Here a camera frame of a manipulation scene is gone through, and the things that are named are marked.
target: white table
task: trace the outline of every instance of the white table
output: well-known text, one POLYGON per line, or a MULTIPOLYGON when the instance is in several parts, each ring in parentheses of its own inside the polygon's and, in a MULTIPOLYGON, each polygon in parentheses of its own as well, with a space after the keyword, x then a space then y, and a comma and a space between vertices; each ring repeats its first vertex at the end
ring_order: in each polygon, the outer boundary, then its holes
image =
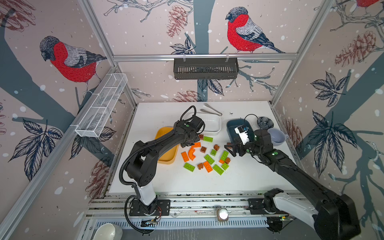
MULTIPOLYGON (((209 154, 214 144, 220 146, 215 157, 214 164, 221 166, 218 162, 223 153, 224 145, 229 142, 227 133, 227 122, 231 119, 244 118, 246 115, 253 113, 257 116, 270 118, 276 128, 279 128, 277 121, 269 107, 267 101, 240 101, 240 102, 209 102, 209 104, 223 113, 221 117, 222 128, 217 136, 214 136, 213 143, 200 141, 201 145, 207 148, 205 154, 200 152, 200 148, 195 151, 196 158, 188 163, 196 168, 193 172, 183 168, 184 161, 181 153, 190 149, 190 147, 181 148, 177 151, 174 163, 157 164, 156 175, 152 180, 153 187, 157 193, 167 194, 235 194, 248 191, 271 190, 280 188, 282 190, 296 190, 292 184, 275 172, 272 172, 267 166, 258 163, 249 154, 243 157, 233 157, 229 154, 231 162, 229 168, 219 175, 214 170, 210 173, 205 168, 199 170, 197 165, 205 162, 204 156, 209 154)), ((204 106, 203 102, 197 103, 139 103, 137 112, 133 119, 130 132, 127 137, 118 168, 112 181, 110 193, 133 193, 134 190, 130 186, 126 186, 119 181, 119 169, 123 161, 130 154, 134 143, 141 140, 142 142, 154 139, 157 131, 161 127, 170 126, 180 118, 181 114, 190 107, 196 106, 199 109, 211 109, 204 106)), ((256 117, 248 116, 247 121, 251 124, 253 130, 259 129, 256 123, 256 117)), ((276 149, 285 152, 291 159, 292 154, 287 143, 284 143, 276 149)), ((129 177, 124 171, 124 179, 129 181, 129 177)))

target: metal tongs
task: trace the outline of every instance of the metal tongs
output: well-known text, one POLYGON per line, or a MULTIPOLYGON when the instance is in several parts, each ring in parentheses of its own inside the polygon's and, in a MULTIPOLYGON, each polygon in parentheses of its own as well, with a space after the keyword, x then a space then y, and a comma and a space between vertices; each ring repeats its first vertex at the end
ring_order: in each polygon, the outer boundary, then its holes
POLYGON ((208 103, 204 103, 204 106, 209 107, 210 109, 214 110, 217 113, 212 113, 212 112, 209 112, 209 111, 207 111, 205 109, 200 109, 200 111, 202 111, 203 113, 210 113, 210 114, 216 114, 216 115, 219 115, 219 116, 223 116, 223 114, 221 112, 217 111, 216 109, 214 109, 213 107, 208 105, 208 103))

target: yellow tray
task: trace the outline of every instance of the yellow tray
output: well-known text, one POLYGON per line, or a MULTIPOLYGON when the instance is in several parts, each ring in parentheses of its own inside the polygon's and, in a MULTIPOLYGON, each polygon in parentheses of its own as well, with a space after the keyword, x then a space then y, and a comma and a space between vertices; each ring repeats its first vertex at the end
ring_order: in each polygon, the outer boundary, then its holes
MULTIPOLYGON (((156 133, 155 139, 158 139, 159 137, 169 133, 170 131, 172 131, 172 129, 173 127, 160 128, 156 133)), ((157 162, 162 164, 172 164, 176 159, 178 148, 179 148, 179 145, 174 146, 168 152, 164 153, 163 156, 161 156, 157 162)))

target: orange toy block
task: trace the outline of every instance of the orange toy block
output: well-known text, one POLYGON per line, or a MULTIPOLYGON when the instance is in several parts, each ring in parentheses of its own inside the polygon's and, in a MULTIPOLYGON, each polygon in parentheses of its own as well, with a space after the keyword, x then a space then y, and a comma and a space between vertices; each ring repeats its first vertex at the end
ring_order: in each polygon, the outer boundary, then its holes
POLYGON ((213 169, 211 167, 211 165, 209 164, 209 162, 205 162, 203 163, 205 169, 208 171, 208 172, 211 172, 213 169))
POLYGON ((200 142, 195 142, 195 145, 193 145, 192 147, 201 147, 201 143, 200 142))
POLYGON ((188 161, 189 161, 189 158, 188 158, 188 155, 187 155, 186 152, 182 152, 182 153, 181 153, 181 156, 183 157, 184 162, 188 162, 188 161))
POLYGON ((195 149, 193 147, 191 147, 191 149, 189 150, 188 152, 188 157, 193 161, 195 159, 195 155, 193 155, 193 153, 195 152, 195 149))

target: green square brick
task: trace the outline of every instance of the green square brick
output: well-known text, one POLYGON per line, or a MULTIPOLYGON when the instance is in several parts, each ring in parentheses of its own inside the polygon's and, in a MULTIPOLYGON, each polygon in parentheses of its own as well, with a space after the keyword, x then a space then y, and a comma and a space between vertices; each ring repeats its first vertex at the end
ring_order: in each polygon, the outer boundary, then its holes
POLYGON ((214 163, 215 162, 215 160, 213 160, 208 154, 204 157, 206 160, 207 160, 207 162, 209 162, 209 164, 211 164, 212 165, 212 163, 214 163))
POLYGON ((190 170, 191 172, 193 172, 193 170, 195 170, 195 167, 192 166, 192 165, 190 165, 190 164, 187 163, 187 162, 184 164, 184 168, 190 170))
POLYGON ((223 155, 221 155, 221 158, 220 158, 220 159, 223 160, 223 161, 225 161, 225 160, 227 159, 227 157, 228 157, 228 153, 229 153, 229 152, 224 151, 224 152, 223 152, 223 155))
POLYGON ((226 170, 227 168, 229 168, 229 165, 226 164, 226 163, 223 163, 223 165, 221 165, 221 167, 222 167, 224 170, 226 170))
POLYGON ((213 141, 214 141, 214 138, 213 138, 213 137, 205 137, 205 136, 204 136, 203 141, 213 142, 213 141))
POLYGON ((213 167, 213 170, 215 170, 218 174, 220 174, 220 175, 222 175, 223 174, 223 172, 224 172, 224 170, 223 169, 221 169, 221 167, 219 167, 218 165, 214 165, 213 167))

